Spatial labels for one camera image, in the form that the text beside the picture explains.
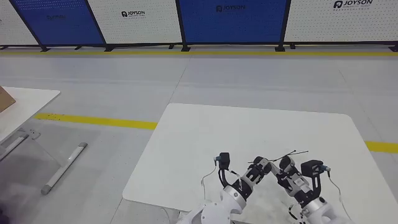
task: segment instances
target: gray floor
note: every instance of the gray floor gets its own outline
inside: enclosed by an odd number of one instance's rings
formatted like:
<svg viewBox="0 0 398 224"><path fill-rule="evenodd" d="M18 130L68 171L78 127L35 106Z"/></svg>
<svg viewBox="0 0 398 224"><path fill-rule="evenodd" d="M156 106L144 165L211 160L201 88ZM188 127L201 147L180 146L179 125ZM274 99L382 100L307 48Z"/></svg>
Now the gray floor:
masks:
<svg viewBox="0 0 398 224"><path fill-rule="evenodd" d="M194 50L272 51L260 47ZM388 50L307 47L288 51ZM44 112L141 121L158 121L170 102L344 113L352 117L364 140L398 142L396 56L50 53L1 55L0 85L61 90ZM13 223L169 222L160 208L127 202L121 196L152 131L39 120L29 121L26 128L40 131L39 143L65 157L80 142L89 146L46 197L40 188L58 167L35 142L23 142L0 162L0 203ZM398 154L373 152L373 157L398 198Z"/></svg>

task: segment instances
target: white panel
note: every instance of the white panel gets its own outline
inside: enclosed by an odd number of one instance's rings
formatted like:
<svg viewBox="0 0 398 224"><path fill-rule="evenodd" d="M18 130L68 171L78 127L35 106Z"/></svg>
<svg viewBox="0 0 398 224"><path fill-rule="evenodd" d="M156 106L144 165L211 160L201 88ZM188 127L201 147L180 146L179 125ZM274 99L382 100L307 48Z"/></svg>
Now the white panel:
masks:
<svg viewBox="0 0 398 224"><path fill-rule="evenodd" d="M398 40L398 0L340 8L335 7L337 1L358 0L292 0L285 41Z"/></svg>
<svg viewBox="0 0 398 224"><path fill-rule="evenodd" d="M88 0L109 44L181 42L175 0ZM126 16L122 12L144 12Z"/></svg>
<svg viewBox="0 0 398 224"><path fill-rule="evenodd" d="M37 45L8 0L0 0L0 45Z"/></svg>

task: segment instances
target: metal table leg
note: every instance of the metal table leg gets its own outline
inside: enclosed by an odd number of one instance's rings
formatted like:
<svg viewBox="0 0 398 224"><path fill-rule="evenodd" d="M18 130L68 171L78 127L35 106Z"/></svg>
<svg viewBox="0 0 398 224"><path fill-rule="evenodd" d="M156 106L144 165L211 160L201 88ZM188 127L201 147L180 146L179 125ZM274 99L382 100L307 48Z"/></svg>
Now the metal table leg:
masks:
<svg viewBox="0 0 398 224"><path fill-rule="evenodd" d="M69 166L73 163L73 161L79 156L79 154L84 150L84 148L87 146L87 143L81 142L79 146L72 152L70 157L67 160L67 163L64 166L61 166L61 168L58 169L58 171L51 177L49 182L47 182L46 185L42 188L42 194L47 195L52 187L58 182L58 180L61 178L63 173L67 171Z"/></svg>
<svg viewBox="0 0 398 224"><path fill-rule="evenodd" d="M6 148L3 146L0 146L0 161L5 158L15 147L18 146L23 140L27 139L29 137L28 134L22 134L20 135L14 142L12 142L10 145L8 145Z"/></svg>

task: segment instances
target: yellow stripe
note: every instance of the yellow stripe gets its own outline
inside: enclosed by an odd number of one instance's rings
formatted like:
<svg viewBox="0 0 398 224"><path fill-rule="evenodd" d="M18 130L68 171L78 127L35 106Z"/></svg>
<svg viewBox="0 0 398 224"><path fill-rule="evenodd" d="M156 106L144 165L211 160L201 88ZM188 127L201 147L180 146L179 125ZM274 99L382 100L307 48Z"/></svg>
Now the yellow stripe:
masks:
<svg viewBox="0 0 398 224"><path fill-rule="evenodd" d="M97 117L65 115L65 114L55 114L55 113L39 113L35 116L35 118L52 120L52 121L73 122L81 124L97 124L101 126L119 126L119 127L149 129L149 130L154 130L157 125L157 123L155 122L145 122L145 121L136 121L128 119L97 118ZM370 151L398 153L398 144L396 143L375 142L375 141L365 141L365 143Z"/></svg>
<svg viewBox="0 0 398 224"><path fill-rule="evenodd" d="M157 123L155 122L145 122L145 121L136 121L128 119L97 118L97 117L75 116L75 115L54 114L54 113L39 113L35 116L35 118L44 119L44 120L81 123L81 124L98 124L102 126L119 126L119 127L150 129L150 130L154 130L157 125Z"/></svg>
<svg viewBox="0 0 398 224"><path fill-rule="evenodd" d="M365 141L370 151L398 153L398 144L391 142Z"/></svg>
<svg viewBox="0 0 398 224"><path fill-rule="evenodd" d="M0 52L0 55L273 55L273 56L343 56L343 57L390 57L398 52L271 52L271 51L112 51L112 52Z"/></svg>

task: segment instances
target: blue pegboard panel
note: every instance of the blue pegboard panel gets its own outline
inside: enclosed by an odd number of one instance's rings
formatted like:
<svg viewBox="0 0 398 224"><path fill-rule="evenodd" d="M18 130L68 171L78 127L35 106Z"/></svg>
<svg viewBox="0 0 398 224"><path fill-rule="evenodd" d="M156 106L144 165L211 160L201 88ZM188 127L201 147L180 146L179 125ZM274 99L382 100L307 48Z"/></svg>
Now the blue pegboard panel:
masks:
<svg viewBox="0 0 398 224"><path fill-rule="evenodd" d="M287 0L180 0L187 42L278 42Z"/></svg>
<svg viewBox="0 0 398 224"><path fill-rule="evenodd" d="M102 44L84 0L14 0L44 45Z"/></svg>

